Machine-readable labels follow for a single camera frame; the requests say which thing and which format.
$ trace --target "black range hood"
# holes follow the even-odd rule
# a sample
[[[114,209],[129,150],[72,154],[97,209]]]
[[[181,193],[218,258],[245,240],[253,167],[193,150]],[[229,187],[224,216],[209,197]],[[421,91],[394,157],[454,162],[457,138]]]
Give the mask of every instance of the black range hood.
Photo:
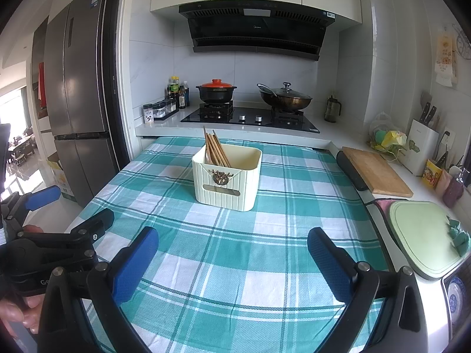
[[[211,0],[180,5],[193,50],[254,51],[317,61],[335,15],[305,5],[268,0]]]

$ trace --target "red lid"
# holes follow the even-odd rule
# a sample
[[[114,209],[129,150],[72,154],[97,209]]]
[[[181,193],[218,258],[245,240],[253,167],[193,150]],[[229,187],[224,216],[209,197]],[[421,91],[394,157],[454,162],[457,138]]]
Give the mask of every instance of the red lid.
[[[208,82],[201,85],[202,87],[233,87],[231,84],[221,82],[220,79],[214,79],[212,82]]]

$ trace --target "electrical outlet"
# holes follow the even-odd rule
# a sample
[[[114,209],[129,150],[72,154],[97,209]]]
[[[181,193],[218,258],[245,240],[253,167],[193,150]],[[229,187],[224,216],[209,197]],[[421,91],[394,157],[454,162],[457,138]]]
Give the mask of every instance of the electrical outlet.
[[[455,141],[456,133],[453,130],[450,130],[448,127],[445,127],[444,132],[449,132],[450,136],[444,135],[442,141],[440,142],[442,145],[447,145],[447,149],[451,149],[453,146],[453,142]]]

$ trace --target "human hand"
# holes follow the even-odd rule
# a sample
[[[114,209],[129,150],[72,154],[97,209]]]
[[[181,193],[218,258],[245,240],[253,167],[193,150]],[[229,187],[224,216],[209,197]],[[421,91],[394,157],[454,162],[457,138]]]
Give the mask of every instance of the human hand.
[[[40,227],[31,224],[24,226],[23,230],[26,232],[44,232]],[[0,319],[13,338],[18,338],[18,336],[11,328],[10,322],[21,322],[24,327],[29,328],[32,333],[38,333],[43,301],[43,294],[24,297],[24,302],[30,309],[23,312],[18,305],[13,302],[7,299],[0,300]]]

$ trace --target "gas stove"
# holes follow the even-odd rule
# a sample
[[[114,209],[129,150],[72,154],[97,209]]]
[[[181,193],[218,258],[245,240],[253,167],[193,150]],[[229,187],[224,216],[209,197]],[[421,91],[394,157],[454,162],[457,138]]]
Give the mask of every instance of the gas stove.
[[[320,133],[302,111],[234,107],[232,101],[222,104],[202,103],[198,110],[183,118],[182,122],[230,123]]]

